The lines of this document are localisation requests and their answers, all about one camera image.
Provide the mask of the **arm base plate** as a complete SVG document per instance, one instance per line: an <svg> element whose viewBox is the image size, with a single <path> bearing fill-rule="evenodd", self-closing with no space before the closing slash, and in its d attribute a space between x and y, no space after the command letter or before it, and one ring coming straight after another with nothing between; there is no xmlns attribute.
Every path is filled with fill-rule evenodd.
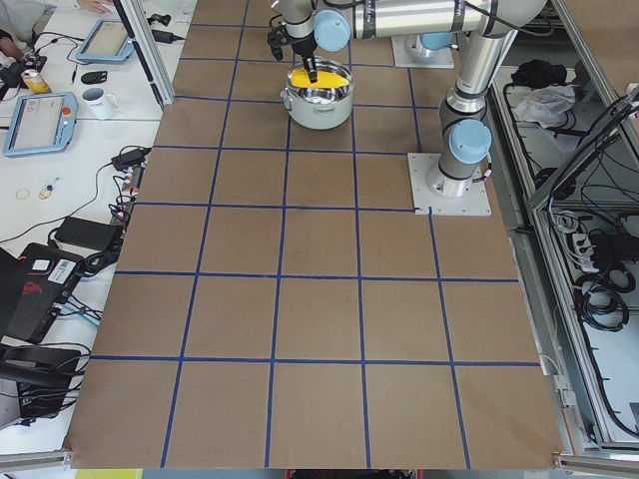
<svg viewBox="0 0 639 479"><path fill-rule="evenodd" d="M394 66L400 68L452 69L451 33L400 35L391 38Z"/></svg>
<svg viewBox="0 0 639 479"><path fill-rule="evenodd" d="M483 172L476 165L466 180L452 180L439 170L440 154L407 155L413 211L416 215L490 217Z"/></svg>

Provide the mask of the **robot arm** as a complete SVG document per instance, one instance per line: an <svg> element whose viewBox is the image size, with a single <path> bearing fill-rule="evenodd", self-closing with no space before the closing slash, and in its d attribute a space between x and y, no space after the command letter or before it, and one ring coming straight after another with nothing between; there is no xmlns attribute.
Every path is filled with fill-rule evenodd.
<svg viewBox="0 0 639 479"><path fill-rule="evenodd" d="M452 40L453 34L449 32L420 34L409 38L407 48L417 55L424 55L426 52L448 48Z"/></svg>
<svg viewBox="0 0 639 479"><path fill-rule="evenodd" d="M459 198L486 158L491 135L482 124L485 94L509 48L509 35L537 16L541 1L272 1L283 25L269 35L274 51L289 45L310 80L315 50L338 51L354 39L463 33L469 35L454 86L439 108L443 152L426 175L429 189Z"/></svg>

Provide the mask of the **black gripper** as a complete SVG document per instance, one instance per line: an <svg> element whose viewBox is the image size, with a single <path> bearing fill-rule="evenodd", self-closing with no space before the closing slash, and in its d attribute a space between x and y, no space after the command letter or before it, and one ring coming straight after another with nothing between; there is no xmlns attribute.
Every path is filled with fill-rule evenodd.
<svg viewBox="0 0 639 479"><path fill-rule="evenodd" d="M303 58L303 65L308 72L310 82L316 83L319 75L314 57L316 51L314 30L310 29L302 33L289 31L289 37L292 49Z"/></svg>

